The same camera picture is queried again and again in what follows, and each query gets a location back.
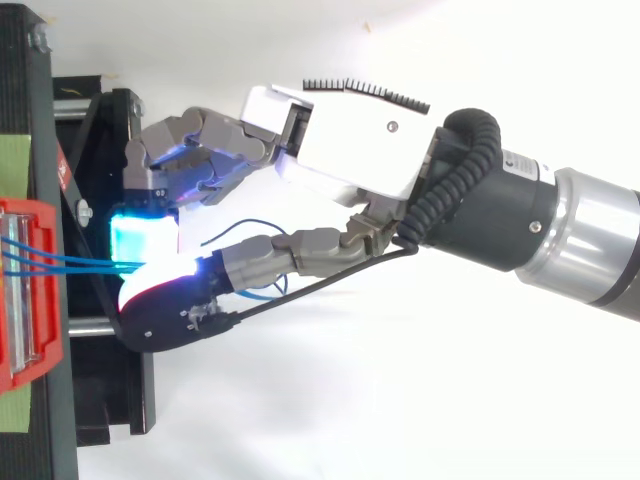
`white wall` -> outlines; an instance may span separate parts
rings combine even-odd
[[[54,72],[107,74],[147,123],[237,114],[254,84],[351,76],[438,119],[486,109],[506,148],[640,189],[635,2],[29,4],[53,23]],[[348,214],[262,171],[189,213],[183,240]],[[83,479],[640,478],[640,325],[435,251],[157,355],[156,391],[153,431],[81,449]]]

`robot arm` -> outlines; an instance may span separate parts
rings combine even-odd
[[[127,169],[137,172],[131,185],[153,176],[176,204],[213,204],[274,165],[285,180],[345,206],[366,204],[364,211],[345,232],[258,236],[197,259],[145,265],[120,292],[129,348],[161,351],[222,333],[418,245],[640,318],[635,192],[570,169],[554,174],[502,150],[497,123],[479,110],[455,112],[431,138],[424,103],[353,81],[305,87],[254,88],[240,120],[189,109],[148,127],[126,150]],[[385,254],[392,240],[402,248]],[[220,311],[219,295],[292,272],[326,278],[246,312]]]

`red plastic frame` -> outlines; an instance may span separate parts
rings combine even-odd
[[[32,215],[33,221],[29,222],[28,227],[29,246],[47,253],[56,253],[56,211],[51,205],[35,200],[0,198],[0,208],[4,213]],[[31,254],[30,259],[54,264],[53,260],[35,254]],[[4,277],[0,269],[0,394],[41,377],[62,359],[58,279],[55,276],[43,276],[31,277],[30,280],[34,347],[39,359],[29,363],[12,378],[4,307]]]

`screw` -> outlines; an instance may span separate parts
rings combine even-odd
[[[531,233],[540,233],[542,231],[542,224],[537,220],[529,224],[529,231]]]
[[[137,97],[131,99],[131,113],[133,113],[134,116],[138,118],[144,117],[146,111],[147,109],[145,108],[142,100]]]
[[[89,225],[89,220],[93,217],[93,210],[84,198],[81,198],[76,205],[76,218],[82,228]]]
[[[37,23],[29,34],[29,43],[40,53],[51,53],[49,39],[45,30],[46,23]]]

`blue wire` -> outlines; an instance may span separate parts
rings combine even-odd
[[[28,258],[21,257],[20,255],[14,255],[12,253],[5,252],[4,250],[2,251],[2,256],[6,258],[10,258],[11,260],[17,260],[18,262],[24,263],[25,265],[31,265],[32,267],[41,267],[41,268],[46,268],[48,270],[58,270],[61,268],[65,268],[58,265],[51,265],[49,263],[35,262],[33,260],[29,260]],[[87,267],[66,267],[66,268],[87,268]],[[132,269],[132,267],[127,267],[125,265],[113,266],[113,268],[121,268],[121,269],[128,269],[128,270]]]
[[[287,232],[284,230],[284,228],[279,227],[278,225],[276,225],[275,223],[271,223],[271,222],[267,222],[266,220],[259,220],[257,218],[245,218],[244,220],[240,220],[239,222],[234,223],[233,225],[231,225],[229,228],[227,228],[225,231],[223,231],[222,233],[219,233],[218,235],[216,235],[213,238],[210,238],[209,240],[207,240],[206,242],[202,242],[200,244],[201,247],[206,247],[207,245],[209,245],[210,243],[215,242],[216,240],[219,240],[220,238],[224,237],[227,233],[229,233],[231,230],[233,230],[236,227],[239,227],[240,225],[242,225],[243,223],[259,223],[260,225],[266,225],[267,227],[271,227],[271,228],[275,228],[276,230],[278,230],[280,233],[282,233],[283,235],[286,235]]]
[[[72,270],[69,268],[50,269],[44,272],[14,272],[4,271],[2,272],[7,277],[50,277],[52,275],[84,275],[84,274],[99,274],[99,275],[120,275],[121,273],[133,273],[132,271],[123,272],[122,269],[114,270],[109,268],[78,268]]]
[[[239,292],[234,292],[236,295],[240,295],[241,297],[250,298],[251,300],[261,300],[265,302],[270,302],[271,300],[275,300],[277,297],[267,297],[265,295],[257,295],[255,293],[247,292],[246,290],[241,290]]]
[[[229,228],[227,228],[226,230],[224,230],[222,233],[219,233],[218,235],[216,235],[213,238],[210,238],[209,240],[207,240],[206,242],[202,242],[200,244],[201,247],[205,247],[213,242],[215,242],[216,240],[221,239],[222,237],[224,237],[227,233],[229,233],[231,230],[233,230],[236,227],[239,227],[240,225],[242,225],[243,223],[259,223],[260,225],[266,225],[268,227],[271,228],[275,228],[276,230],[278,230],[280,233],[282,233],[283,235],[287,235],[287,232],[284,228],[276,225],[275,223],[271,223],[271,222],[267,222],[266,220],[260,220],[257,218],[245,218],[244,220],[240,220],[239,222],[234,223],[233,225],[231,225]],[[280,275],[277,279],[276,282],[278,280],[280,280],[282,277],[284,277],[284,288],[281,288],[280,285],[278,285],[277,283],[274,283],[273,286],[276,287],[278,289],[278,291],[280,292],[281,295],[286,295],[287,294],[287,290],[289,289],[289,279],[287,278],[287,275]],[[264,288],[269,288],[271,285],[265,285],[264,287],[258,287],[256,290],[261,290]],[[264,295],[257,295],[255,293],[251,293],[251,292],[247,292],[246,290],[242,290],[239,292],[235,292],[237,295],[240,295],[241,297],[245,297],[245,298],[251,298],[252,300],[265,300],[265,301],[271,301],[271,300],[275,300],[277,297],[267,297]]]
[[[25,245],[24,243],[16,242],[15,240],[11,240],[7,237],[0,237],[4,243],[7,245],[11,245],[13,247],[18,247],[25,252],[33,253],[43,258],[51,258],[54,260],[59,260],[62,262],[71,262],[71,263],[80,263],[87,265],[101,265],[101,266],[120,266],[126,265],[131,267],[141,267],[144,263],[140,262],[114,262],[111,260],[97,260],[93,258],[80,258],[80,257],[68,257],[66,255],[55,255],[53,253],[43,252],[42,250],[38,250],[37,248],[30,247],[29,245]]]

